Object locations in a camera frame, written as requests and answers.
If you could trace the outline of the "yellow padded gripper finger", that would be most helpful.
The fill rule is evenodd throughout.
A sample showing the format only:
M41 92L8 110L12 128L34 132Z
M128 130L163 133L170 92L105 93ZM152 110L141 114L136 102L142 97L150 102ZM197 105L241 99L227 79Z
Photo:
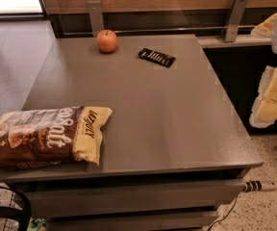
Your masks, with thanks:
M266 128L277 120L277 66L267 66L262 74L258 96L249 118L255 128Z

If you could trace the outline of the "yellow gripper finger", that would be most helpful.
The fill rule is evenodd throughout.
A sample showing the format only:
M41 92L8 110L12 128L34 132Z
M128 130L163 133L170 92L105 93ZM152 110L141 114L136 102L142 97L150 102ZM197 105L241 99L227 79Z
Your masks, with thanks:
M274 26L274 22L276 20L277 13L268 17L265 21L256 25L252 31L251 35L255 38L267 38L270 39L272 37L272 30Z

